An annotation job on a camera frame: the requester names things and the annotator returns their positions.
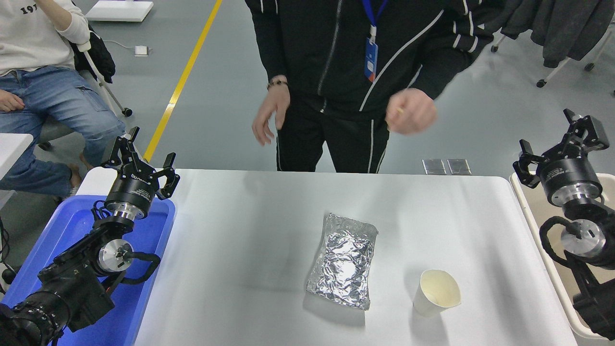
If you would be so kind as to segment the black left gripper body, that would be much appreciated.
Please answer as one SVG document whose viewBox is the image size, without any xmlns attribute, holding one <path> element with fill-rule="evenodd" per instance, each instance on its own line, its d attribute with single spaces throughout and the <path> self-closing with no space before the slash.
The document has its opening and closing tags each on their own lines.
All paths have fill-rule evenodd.
<svg viewBox="0 0 615 346">
<path fill-rule="evenodd" d="M 108 210 L 117 210 L 121 203 L 130 204 L 141 212 L 148 212 L 159 188 L 157 182 L 149 177 L 154 173 L 152 167 L 124 166 L 117 172 L 117 178 L 105 200 Z"/>
</svg>

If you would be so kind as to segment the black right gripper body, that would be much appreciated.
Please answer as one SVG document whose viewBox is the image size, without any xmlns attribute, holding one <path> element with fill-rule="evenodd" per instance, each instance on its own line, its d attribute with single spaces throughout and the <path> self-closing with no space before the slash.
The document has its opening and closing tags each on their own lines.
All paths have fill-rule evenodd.
<svg viewBox="0 0 615 346">
<path fill-rule="evenodd" d="M 603 187 L 589 161 L 588 155 L 548 156 L 541 155 L 543 162 L 537 166 L 542 188 L 547 196 L 553 196 L 565 186 L 585 184 L 590 186 L 590 195 L 602 194 Z"/>
</svg>

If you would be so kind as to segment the standing person's right hand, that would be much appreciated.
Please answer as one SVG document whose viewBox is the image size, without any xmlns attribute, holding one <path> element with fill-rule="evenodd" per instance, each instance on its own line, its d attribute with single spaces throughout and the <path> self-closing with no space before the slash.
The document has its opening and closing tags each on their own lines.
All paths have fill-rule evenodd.
<svg viewBox="0 0 615 346">
<path fill-rule="evenodd" d="M 277 131 L 283 128 L 286 111 L 290 106 L 290 92 L 287 82 L 277 80 L 267 89 L 267 95 L 253 120 L 252 132 L 255 140 L 261 145 L 271 144 L 275 137 L 270 128 L 270 119 L 274 118 L 274 125 Z"/>
</svg>

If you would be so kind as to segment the seated person's hand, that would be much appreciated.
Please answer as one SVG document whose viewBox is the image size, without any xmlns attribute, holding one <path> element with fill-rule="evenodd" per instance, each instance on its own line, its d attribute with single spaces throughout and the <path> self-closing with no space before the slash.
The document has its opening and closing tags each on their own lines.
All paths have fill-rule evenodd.
<svg viewBox="0 0 615 346">
<path fill-rule="evenodd" d="M 0 111 L 1 112 L 12 112 L 12 111 L 20 111 L 25 107 L 24 101 L 15 94 L 0 90 Z"/>
</svg>

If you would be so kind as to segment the standing person's left hand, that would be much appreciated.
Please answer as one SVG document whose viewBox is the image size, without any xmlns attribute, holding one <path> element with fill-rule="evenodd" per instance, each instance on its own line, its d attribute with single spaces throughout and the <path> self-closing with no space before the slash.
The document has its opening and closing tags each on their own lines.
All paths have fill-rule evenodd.
<svg viewBox="0 0 615 346">
<path fill-rule="evenodd" d="M 435 103 L 426 93 L 406 88 L 390 97 L 385 120 L 389 131 L 408 136 L 425 131 L 437 117 Z"/>
</svg>

